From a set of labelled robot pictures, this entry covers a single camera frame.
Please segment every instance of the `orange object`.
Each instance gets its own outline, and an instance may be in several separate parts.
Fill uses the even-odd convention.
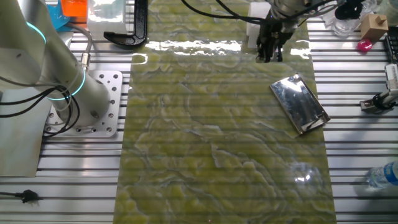
[[[70,17],[87,17],[87,0],[61,0],[62,12]]]

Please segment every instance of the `wooden block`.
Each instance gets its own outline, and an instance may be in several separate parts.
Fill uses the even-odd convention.
[[[388,31],[385,15],[368,14],[361,24],[362,39],[379,40]]]

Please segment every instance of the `black clamp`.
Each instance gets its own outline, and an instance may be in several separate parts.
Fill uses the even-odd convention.
[[[115,34],[114,32],[104,32],[104,37],[108,41],[123,46],[133,48],[142,45],[147,38],[148,20],[148,1],[134,1],[134,33],[133,35]]]

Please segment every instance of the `plastic sheet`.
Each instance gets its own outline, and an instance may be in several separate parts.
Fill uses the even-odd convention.
[[[125,0],[88,0],[87,7],[87,28],[93,39],[105,40],[105,31],[127,34]]]
[[[249,1],[225,3],[248,12]],[[149,10],[149,41],[132,56],[114,223],[335,223],[322,128],[296,137],[269,88],[299,73],[316,94],[305,25],[284,63],[256,63],[244,22],[179,0]]]

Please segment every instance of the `cable plug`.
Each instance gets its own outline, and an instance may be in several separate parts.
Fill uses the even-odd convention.
[[[19,198],[21,198],[22,203],[42,200],[42,198],[40,198],[39,195],[37,195],[37,193],[35,193],[35,192],[31,191],[31,190],[25,190],[23,193],[0,192],[0,195],[8,195],[8,196],[19,197]]]

